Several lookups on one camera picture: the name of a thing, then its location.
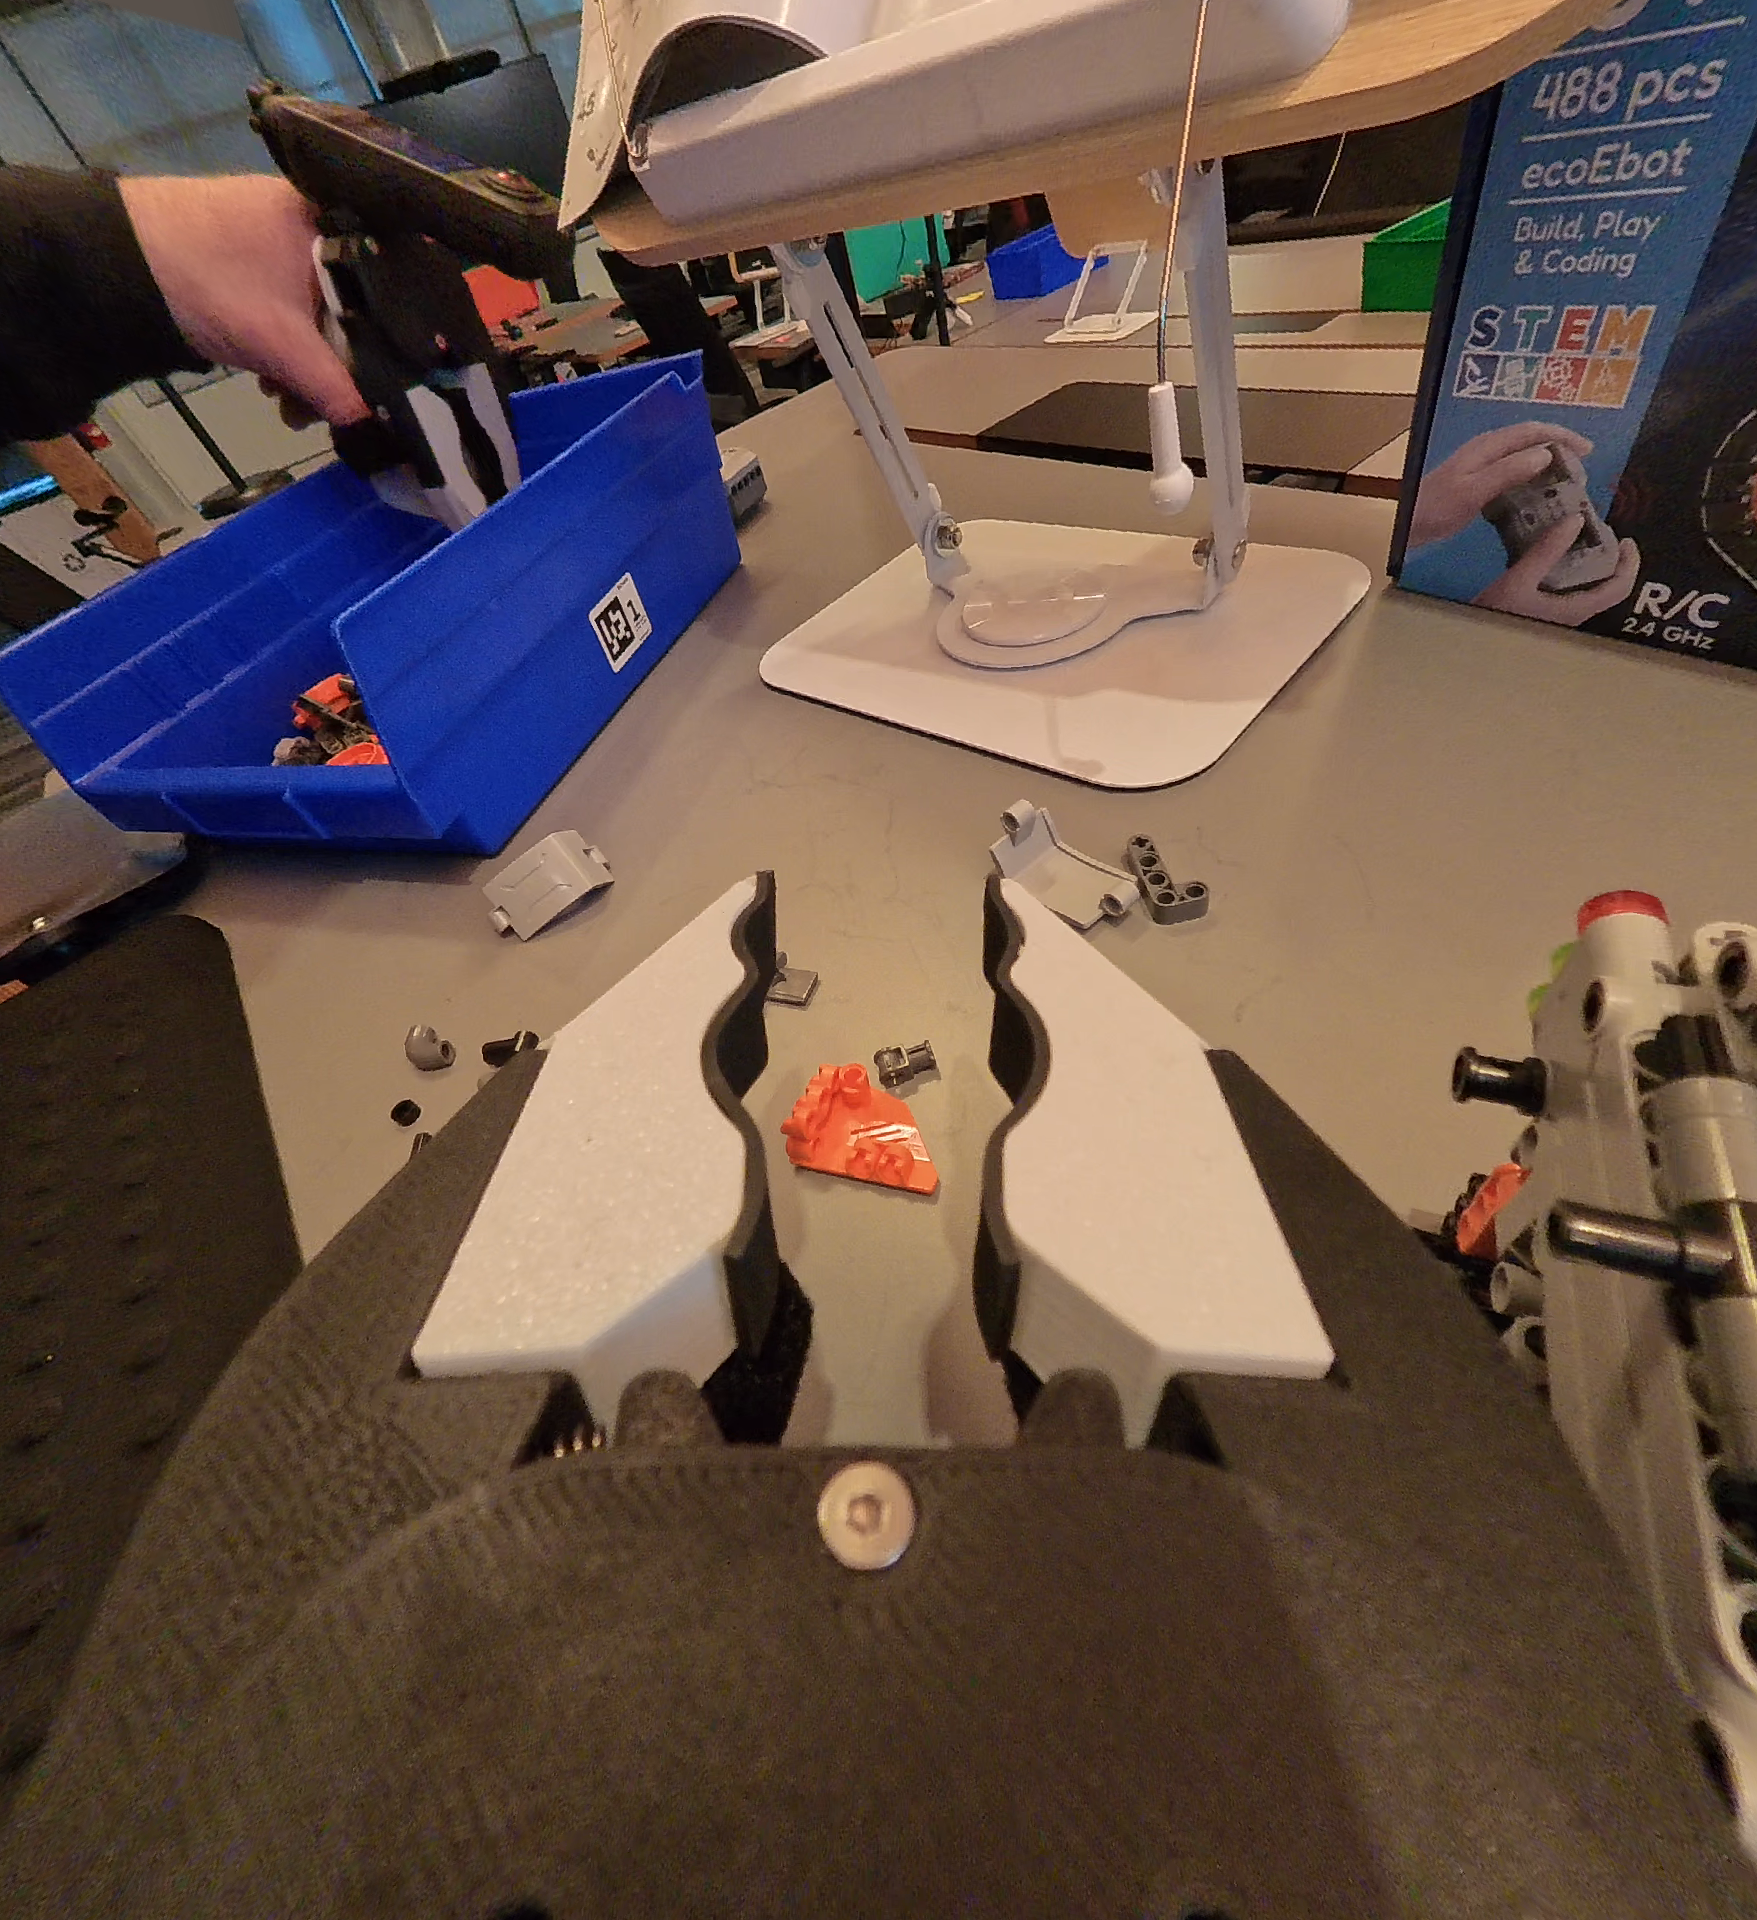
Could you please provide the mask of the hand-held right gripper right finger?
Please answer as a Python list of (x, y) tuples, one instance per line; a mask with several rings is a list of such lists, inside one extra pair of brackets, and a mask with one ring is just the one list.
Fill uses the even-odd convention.
[(973, 1310), (987, 1353), (1096, 1372), (1131, 1447), (1176, 1376), (1332, 1368), (1206, 1045), (1021, 884), (987, 884), (988, 1072)]

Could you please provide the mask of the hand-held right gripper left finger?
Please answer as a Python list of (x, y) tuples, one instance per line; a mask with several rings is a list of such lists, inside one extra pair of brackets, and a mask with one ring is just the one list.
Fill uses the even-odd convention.
[(424, 1378), (569, 1376), (611, 1420), (637, 1376), (677, 1372), (727, 1438), (784, 1438), (791, 1270), (744, 1116), (773, 973), (761, 871), (553, 1036), (418, 1331)]

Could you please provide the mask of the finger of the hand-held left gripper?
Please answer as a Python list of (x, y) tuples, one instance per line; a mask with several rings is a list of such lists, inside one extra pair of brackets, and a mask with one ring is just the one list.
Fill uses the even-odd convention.
[(525, 481), (525, 475), (509, 406), (492, 372), (465, 372), (465, 403), (480, 442), (480, 451), (471, 456), (474, 481), (480, 487), (486, 504), (497, 504)]
[(461, 530), (486, 512), (458, 392), (410, 386), (401, 403), (401, 512)]

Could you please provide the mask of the blue bin with square tag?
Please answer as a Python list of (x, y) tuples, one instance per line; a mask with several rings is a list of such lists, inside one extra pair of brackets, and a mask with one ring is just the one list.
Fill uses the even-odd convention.
[[(465, 530), (323, 466), (0, 648), (0, 702), (120, 830), (502, 852), (741, 563), (697, 350), (511, 425)], [(329, 676), (385, 768), (273, 763)]]

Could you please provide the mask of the pile of small brick parts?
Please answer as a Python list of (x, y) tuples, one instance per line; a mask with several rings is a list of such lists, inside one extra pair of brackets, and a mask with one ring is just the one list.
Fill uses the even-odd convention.
[(374, 733), (360, 683), (329, 676), (289, 702), (289, 733), (273, 747), (275, 768), (385, 768), (385, 744)]

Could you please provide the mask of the grey orange toy brick assembly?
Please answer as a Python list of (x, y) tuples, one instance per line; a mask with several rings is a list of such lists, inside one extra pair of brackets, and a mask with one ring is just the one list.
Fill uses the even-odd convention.
[(1607, 889), (1533, 992), (1533, 1050), (1464, 1050), (1455, 1105), (1522, 1139), (1437, 1249), (1534, 1378), (1757, 1824), (1757, 932), (1673, 936)]

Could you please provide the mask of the person's left forearm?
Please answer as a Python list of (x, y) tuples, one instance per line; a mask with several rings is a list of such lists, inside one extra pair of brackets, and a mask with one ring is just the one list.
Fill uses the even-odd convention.
[(172, 320), (112, 174), (0, 165), (0, 448), (140, 377), (211, 372)]

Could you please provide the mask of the person's left hand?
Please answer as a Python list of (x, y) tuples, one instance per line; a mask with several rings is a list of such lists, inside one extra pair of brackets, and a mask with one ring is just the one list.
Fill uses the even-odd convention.
[(255, 376), (289, 427), (371, 418), (321, 333), (315, 205), (281, 175), (130, 175), (120, 190), (200, 358)]

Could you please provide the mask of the dark monitor screen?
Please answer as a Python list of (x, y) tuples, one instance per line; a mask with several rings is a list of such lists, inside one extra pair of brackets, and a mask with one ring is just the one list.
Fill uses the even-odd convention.
[(542, 53), (502, 63), (492, 73), (441, 93), (374, 105), (371, 115), (471, 165), (509, 167), (545, 196), (562, 196), (569, 110)]

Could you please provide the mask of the printed instruction booklet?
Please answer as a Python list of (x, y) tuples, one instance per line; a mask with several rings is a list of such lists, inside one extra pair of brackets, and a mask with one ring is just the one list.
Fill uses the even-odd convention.
[(562, 217), (644, 165), (649, 124), (843, 46), (839, 4), (581, 4)]

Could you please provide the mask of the orange brick panel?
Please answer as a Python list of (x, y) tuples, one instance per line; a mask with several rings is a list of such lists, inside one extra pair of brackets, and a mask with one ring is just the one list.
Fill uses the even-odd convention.
[(793, 1167), (936, 1197), (940, 1171), (903, 1097), (862, 1067), (821, 1067), (779, 1125)]

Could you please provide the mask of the light grey flat brick panel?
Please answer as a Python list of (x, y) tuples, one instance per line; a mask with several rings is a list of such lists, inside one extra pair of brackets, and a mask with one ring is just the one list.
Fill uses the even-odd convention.
[(480, 898), (492, 932), (526, 945), (611, 884), (605, 852), (576, 830), (556, 830), (492, 876)]

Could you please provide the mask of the grey brick beam with holes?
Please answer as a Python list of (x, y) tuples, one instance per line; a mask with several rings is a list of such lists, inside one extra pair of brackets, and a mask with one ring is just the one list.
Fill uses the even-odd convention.
[(1146, 831), (1131, 838), (1123, 856), (1137, 885), (1137, 900), (1146, 906), (1154, 923), (1197, 923), (1206, 915), (1206, 885), (1197, 880), (1176, 880)]

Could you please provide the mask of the white book stand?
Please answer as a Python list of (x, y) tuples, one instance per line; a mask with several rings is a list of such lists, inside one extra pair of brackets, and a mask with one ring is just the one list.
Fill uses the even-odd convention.
[[(1347, 554), (1252, 545), (1219, 161), (1458, 105), (1604, 4), (839, 4), (843, 46), (649, 124), (583, 223), (633, 259), (769, 245), (904, 554), (769, 648), (769, 689), (1091, 788), (1206, 773), (1361, 607)], [(821, 236), (1043, 190), (1091, 236), (1164, 214), (1206, 530), (945, 512)]]

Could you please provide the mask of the brown background table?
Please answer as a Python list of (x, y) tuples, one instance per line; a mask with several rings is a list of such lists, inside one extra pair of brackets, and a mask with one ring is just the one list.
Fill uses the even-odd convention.
[[(1230, 249), (1235, 368), (1252, 481), (1394, 497), (1431, 317), (1361, 310), (1364, 236)], [(954, 347), (879, 358), (915, 442), (1148, 466), (1154, 328), (1061, 345), (1064, 291), (987, 303)]]

